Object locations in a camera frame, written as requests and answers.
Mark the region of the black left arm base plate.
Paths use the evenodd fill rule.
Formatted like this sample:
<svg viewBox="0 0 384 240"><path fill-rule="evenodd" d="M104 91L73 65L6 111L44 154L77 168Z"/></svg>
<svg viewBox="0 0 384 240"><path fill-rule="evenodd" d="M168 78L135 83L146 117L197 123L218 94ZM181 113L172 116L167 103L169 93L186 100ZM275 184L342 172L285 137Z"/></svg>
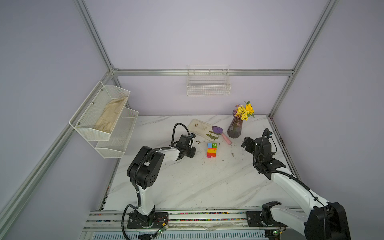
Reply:
<svg viewBox="0 0 384 240"><path fill-rule="evenodd" d="M145 216L134 211L129 214L126 227L127 229L160 229L168 223L168 220L169 213L166 212L154 212Z"/></svg>

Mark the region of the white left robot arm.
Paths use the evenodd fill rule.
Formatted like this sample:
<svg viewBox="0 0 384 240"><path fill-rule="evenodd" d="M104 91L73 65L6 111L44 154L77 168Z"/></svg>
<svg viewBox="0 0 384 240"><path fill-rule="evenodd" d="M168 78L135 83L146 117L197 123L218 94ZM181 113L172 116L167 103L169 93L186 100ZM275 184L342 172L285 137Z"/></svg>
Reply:
<svg viewBox="0 0 384 240"><path fill-rule="evenodd" d="M179 161L184 157L193 158L196 148L193 146L196 135L181 135L180 139L168 147L150 148L143 146L127 170L127 176L135 188L138 204L134 207L134 216L149 227L155 221L156 207L148 192L159 176L164 162Z"/></svg>

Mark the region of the red wood block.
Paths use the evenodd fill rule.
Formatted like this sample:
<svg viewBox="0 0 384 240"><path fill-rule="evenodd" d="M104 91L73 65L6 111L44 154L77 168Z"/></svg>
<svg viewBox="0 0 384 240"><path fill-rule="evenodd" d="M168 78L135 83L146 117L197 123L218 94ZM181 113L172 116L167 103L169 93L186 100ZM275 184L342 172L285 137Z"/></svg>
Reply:
<svg viewBox="0 0 384 240"><path fill-rule="evenodd" d="M207 153L207 155L212 156L212 158L216 158L217 154Z"/></svg>

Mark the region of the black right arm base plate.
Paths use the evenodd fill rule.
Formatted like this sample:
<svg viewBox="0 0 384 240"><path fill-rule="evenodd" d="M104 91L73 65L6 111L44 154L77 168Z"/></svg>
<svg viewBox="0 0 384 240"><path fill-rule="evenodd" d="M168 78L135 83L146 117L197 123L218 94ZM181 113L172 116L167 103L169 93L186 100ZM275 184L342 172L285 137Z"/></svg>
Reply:
<svg viewBox="0 0 384 240"><path fill-rule="evenodd" d="M265 223L262 220L262 211L246 211L246 219L248 227L250 228L284 228L284 224L272 221L271 223Z"/></svg>

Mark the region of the yellow red striped block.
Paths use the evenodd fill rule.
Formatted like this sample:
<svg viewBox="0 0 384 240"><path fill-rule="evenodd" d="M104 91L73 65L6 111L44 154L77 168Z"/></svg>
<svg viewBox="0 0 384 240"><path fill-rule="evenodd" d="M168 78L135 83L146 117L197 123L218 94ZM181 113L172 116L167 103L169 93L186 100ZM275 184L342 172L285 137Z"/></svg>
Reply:
<svg viewBox="0 0 384 240"><path fill-rule="evenodd" d="M217 153L217 149L207 149L207 153L216 154Z"/></svg>

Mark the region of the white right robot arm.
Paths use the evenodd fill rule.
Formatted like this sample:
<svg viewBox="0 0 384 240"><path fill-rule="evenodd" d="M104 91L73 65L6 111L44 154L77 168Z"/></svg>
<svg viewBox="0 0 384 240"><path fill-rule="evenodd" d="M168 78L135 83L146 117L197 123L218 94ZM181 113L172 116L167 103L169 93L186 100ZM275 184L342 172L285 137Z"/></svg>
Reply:
<svg viewBox="0 0 384 240"><path fill-rule="evenodd" d="M338 202L331 203L314 193L307 185L285 171L286 166L273 158L270 135L245 137L242 147L253 155L253 167L259 174L280 186L303 210L285 207L279 201L263 204L261 223L270 227L280 223L302 234L308 240L351 239L347 214Z"/></svg>

